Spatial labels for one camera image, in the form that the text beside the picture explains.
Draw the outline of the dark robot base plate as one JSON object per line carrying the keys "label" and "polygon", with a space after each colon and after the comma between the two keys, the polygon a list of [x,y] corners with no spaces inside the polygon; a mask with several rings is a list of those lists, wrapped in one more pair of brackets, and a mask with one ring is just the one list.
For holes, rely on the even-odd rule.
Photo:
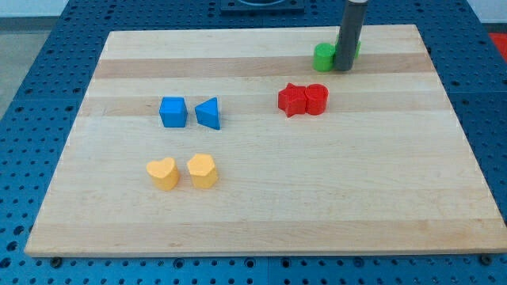
{"label": "dark robot base plate", "polygon": [[303,12],[304,0],[219,0],[221,14]]}

